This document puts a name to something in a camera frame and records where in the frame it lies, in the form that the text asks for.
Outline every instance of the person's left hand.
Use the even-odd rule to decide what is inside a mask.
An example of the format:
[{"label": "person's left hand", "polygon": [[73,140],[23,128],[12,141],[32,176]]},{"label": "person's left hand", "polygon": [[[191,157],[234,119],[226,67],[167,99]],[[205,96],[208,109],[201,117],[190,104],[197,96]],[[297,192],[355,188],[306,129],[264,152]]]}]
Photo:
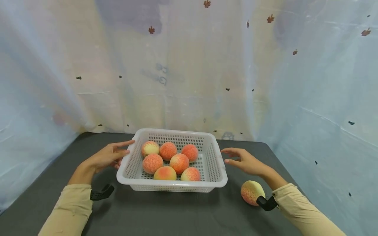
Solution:
[{"label": "person's left hand", "polygon": [[120,143],[110,143],[96,154],[83,162],[84,165],[94,168],[95,173],[100,172],[105,167],[113,166],[119,169],[122,158],[130,153],[130,151],[121,149],[124,146],[135,143],[135,140],[130,140]]}]

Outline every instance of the table surface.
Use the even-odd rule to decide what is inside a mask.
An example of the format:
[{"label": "table surface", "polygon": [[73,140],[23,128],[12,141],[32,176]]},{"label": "table surface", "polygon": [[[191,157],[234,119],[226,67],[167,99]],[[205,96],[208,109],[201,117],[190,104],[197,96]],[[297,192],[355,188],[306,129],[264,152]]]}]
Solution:
[{"label": "table surface", "polygon": [[[0,216],[1,235],[37,235],[50,215],[61,190],[75,168],[108,143],[130,140],[132,134],[80,135]],[[268,145],[257,142],[218,140],[221,149],[244,148],[273,167],[288,182],[296,184]],[[240,196],[247,180],[258,181],[266,197],[268,185],[226,165],[228,183],[210,193],[133,191],[116,179],[116,170],[107,168],[93,180],[94,189],[111,183],[115,190],[93,204],[93,213],[82,235],[301,235],[276,208],[264,211],[245,203]]]}]

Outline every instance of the artificial peach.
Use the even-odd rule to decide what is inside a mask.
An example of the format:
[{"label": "artificial peach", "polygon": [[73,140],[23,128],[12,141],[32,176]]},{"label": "artificial peach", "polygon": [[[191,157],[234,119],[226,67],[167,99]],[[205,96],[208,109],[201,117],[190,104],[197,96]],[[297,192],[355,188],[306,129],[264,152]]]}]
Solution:
[{"label": "artificial peach", "polygon": [[198,150],[197,150],[197,147],[194,146],[193,144],[185,145],[183,149],[181,150],[181,153],[188,157],[190,163],[197,160]]},{"label": "artificial peach", "polygon": [[169,166],[176,171],[176,174],[182,174],[189,167],[189,159],[184,154],[176,154],[170,160]]},{"label": "artificial peach", "polygon": [[154,141],[147,141],[142,145],[141,150],[143,157],[146,157],[152,153],[159,154],[160,147]]},{"label": "artificial peach", "polygon": [[189,167],[188,169],[184,170],[181,175],[182,181],[200,181],[201,174],[199,170],[195,167]]},{"label": "artificial peach", "polygon": [[170,159],[177,154],[177,148],[174,143],[166,142],[160,147],[159,155],[163,160],[170,161]]},{"label": "artificial peach", "polygon": [[160,167],[153,175],[153,179],[176,180],[177,179],[176,171],[170,166]]},{"label": "artificial peach", "polygon": [[149,154],[143,160],[143,170],[149,174],[154,174],[163,165],[164,161],[159,154]]},{"label": "artificial peach", "polygon": [[259,196],[265,197],[265,192],[262,186],[256,181],[248,180],[242,185],[240,194],[244,201],[252,206],[258,206],[256,200]]}]

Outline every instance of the beige sleeve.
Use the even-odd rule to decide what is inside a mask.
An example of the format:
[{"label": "beige sleeve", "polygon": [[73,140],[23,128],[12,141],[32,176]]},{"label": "beige sleeve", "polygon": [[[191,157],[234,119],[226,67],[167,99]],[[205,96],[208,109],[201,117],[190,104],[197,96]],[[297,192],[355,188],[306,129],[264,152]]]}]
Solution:
[{"label": "beige sleeve", "polygon": [[89,184],[66,186],[38,236],[80,236],[92,213],[90,193]]},{"label": "beige sleeve", "polygon": [[331,220],[321,213],[293,184],[273,191],[273,196],[284,216],[304,236],[345,235]]}]

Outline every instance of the fabric backdrop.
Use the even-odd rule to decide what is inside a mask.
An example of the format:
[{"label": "fabric backdrop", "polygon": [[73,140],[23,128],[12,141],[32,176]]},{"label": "fabric backdrop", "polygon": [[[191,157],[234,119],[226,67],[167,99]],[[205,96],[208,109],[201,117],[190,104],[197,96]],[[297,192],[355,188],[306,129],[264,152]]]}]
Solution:
[{"label": "fabric backdrop", "polygon": [[374,235],[377,12],[374,0],[0,0],[0,210],[79,133],[154,127],[265,142],[342,230]]}]

